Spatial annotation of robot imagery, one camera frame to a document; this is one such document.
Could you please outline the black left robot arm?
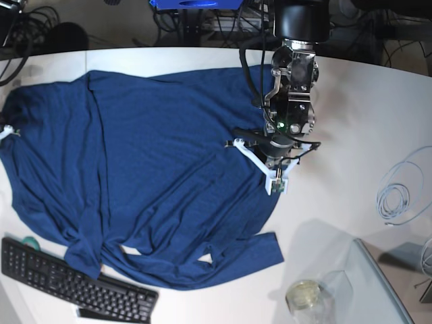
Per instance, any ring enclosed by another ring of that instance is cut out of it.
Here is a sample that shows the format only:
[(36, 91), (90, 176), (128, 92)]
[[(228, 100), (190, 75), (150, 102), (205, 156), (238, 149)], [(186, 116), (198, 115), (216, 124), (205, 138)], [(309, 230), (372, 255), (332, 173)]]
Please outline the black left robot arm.
[[(259, 161), (268, 169), (285, 168), (319, 148), (320, 142), (305, 140), (315, 126), (311, 90), (319, 77), (315, 44), (329, 38), (328, 1), (270, 1), (269, 17), (273, 33), (261, 31), (260, 36), (240, 47), (240, 63), (252, 93), (252, 104), (263, 111), (261, 131), (235, 129), (254, 147)], [(271, 60), (273, 87), (252, 81), (246, 50), (252, 45), (278, 40), (280, 46)]]

